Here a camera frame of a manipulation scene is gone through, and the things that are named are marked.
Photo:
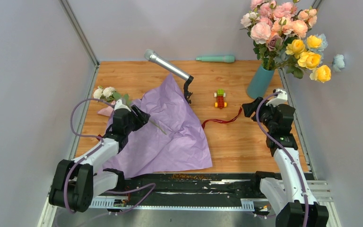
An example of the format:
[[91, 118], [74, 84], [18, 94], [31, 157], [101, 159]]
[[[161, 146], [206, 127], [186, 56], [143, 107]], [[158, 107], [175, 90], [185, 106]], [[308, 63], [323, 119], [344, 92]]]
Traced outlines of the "dark red printed ribbon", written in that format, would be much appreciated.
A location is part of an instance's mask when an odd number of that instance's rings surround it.
[[206, 126], [206, 124], [207, 124], [208, 122], [216, 122], [216, 123], [220, 123], [220, 124], [228, 124], [228, 123], [232, 123], [232, 122], [236, 121], [236, 120], [239, 118], [239, 116], [240, 116], [240, 114], [242, 113], [242, 111], [243, 111], [243, 108], [242, 108], [242, 107], [240, 107], [240, 109], [239, 109], [239, 111], [238, 111], [238, 114], [237, 114], [234, 118], [232, 118], [232, 119], [230, 119], [230, 120], [215, 119], [215, 118], [207, 119], [207, 120], [205, 120], [205, 121], [201, 124], [201, 127], [204, 129], [204, 128], [205, 128], [205, 126]]

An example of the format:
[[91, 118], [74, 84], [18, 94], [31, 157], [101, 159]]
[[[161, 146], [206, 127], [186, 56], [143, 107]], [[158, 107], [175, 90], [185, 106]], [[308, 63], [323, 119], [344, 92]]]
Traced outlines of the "white flower stem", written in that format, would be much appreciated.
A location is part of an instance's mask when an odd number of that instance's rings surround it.
[[[131, 108], [132, 101], [130, 100], [130, 97], [128, 94], [121, 95], [119, 92], [116, 91], [113, 87], [102, 87], [98, 86], [97, 89], [93, 93], [93, 98], [97, 98], [103, 101], [106, 101], [108, 103], [111, 103], [111, 105], [115, 105], [116, 102], [119, 99], [122, 99], [122, 103], [126, 105], [128, 108]], [[97, 112], [99, 115], [103, 116], [111, 116], [113, 113], [113, 108], [110, 106], [101, 109]], [[149, 120], [151, 124], [156, 126], [164, 135], [167, 135], [167, 133], [157, 124], [154, 122], [154, 120]]]

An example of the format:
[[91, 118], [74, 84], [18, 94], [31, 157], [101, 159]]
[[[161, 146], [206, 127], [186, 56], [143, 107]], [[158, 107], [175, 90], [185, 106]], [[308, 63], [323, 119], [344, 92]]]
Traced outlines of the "purple pink wrapping paper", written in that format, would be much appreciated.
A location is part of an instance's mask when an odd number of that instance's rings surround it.
[[126, 178], [153, 172], [180, 172], [212, 167], [200, 120], [184, 98], [172, 74], [132, 104], [150, 114], [152, 122], [131, 132], [119, 154], [102, 169], [120, 170]]

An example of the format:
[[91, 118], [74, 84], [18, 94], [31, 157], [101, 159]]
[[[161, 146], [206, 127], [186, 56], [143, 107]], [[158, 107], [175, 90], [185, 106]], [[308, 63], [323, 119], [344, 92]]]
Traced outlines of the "yellow flower stem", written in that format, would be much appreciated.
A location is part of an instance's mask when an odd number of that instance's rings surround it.
[[331, 68], [323, 63], [323, 51], [328, 42], [324, 34], [310, 35], [305, 40], [293, 38], [287, 41], [279, 56], [275, 58], [277, 68], [301, 79], [309, 74], [310, 80], [325, 83], [331, 80]]

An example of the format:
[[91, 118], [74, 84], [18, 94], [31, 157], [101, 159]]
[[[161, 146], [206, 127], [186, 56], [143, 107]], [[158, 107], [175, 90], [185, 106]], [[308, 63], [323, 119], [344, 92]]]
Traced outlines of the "pale pink flower stem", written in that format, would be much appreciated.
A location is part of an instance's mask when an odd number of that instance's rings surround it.
[[271, 19], [251, 11], [243, 15], [240, 23], [243, 26], [242, 30], [247, 30], [247, 35], [253, 40], [253, 50], [257, 59], [264, 60], [268, 49], [267, 45], [272, 35], [273, 23]]

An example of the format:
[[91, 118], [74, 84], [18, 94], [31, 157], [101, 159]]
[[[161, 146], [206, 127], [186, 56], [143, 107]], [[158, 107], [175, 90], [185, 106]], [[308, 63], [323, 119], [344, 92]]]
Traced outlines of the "peach orange flower stem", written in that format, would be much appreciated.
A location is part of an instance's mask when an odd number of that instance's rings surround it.
[[291, 22], [291, 29], [295, 36], [305, 38], [309, 30], [317, 23], [318, 12], [316, 9], [305, 9], [300, 11]]

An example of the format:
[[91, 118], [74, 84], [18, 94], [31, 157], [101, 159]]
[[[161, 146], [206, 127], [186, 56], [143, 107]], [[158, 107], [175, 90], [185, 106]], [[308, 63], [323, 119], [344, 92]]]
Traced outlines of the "mauve purple flower stem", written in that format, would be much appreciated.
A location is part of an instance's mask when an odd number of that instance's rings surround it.
[[278, 33], [270, 37], [270, 40], [266, 44], [268, 52], [268, 59], [264, 64], [266, 70], [272, 70], [272, 64], [274, 64], [274, 59], [280, 54], [280, 51], [283, 48], [283, 42], [283, 38]]

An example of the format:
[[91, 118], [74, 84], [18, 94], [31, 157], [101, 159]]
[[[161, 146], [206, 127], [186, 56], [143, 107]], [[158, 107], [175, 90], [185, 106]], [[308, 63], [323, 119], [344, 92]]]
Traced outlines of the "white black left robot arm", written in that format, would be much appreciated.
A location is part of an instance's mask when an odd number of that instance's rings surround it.
[[58, 163], [48, 202], [70, 212], [85, 212], [93, 198], [106, 191], [123, 194], [126, 183], [120, 179], [124, 177], [122, 171], [107, 168], [100, 174], [98, 170], [108, 159], [119, 154], [127, 145], [130, 133], [141, 129], [149, 119], [150, 114], [136, 105], [121, 104], [114, 108], [112, 124], [93, 148], [78, 158], [63, 159]]

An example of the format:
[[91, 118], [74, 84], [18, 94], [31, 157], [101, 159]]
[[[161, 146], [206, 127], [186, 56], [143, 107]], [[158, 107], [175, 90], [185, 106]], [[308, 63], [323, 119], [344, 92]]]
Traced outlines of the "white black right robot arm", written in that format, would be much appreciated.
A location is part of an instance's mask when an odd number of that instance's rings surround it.
[[255, 121], [266, 135], [266, 145], [277, 163], [282, 183], [271, 172], [257, 172], [251, 191], [266, 197], [275, 212], [277, 227], [325, 227], [326, 206], [312, 194], [300, 164], [297, 142], [291, 133], [295, 109], [284, 101], [275, 104], [258, 97], [242, 104], [245, 117]]

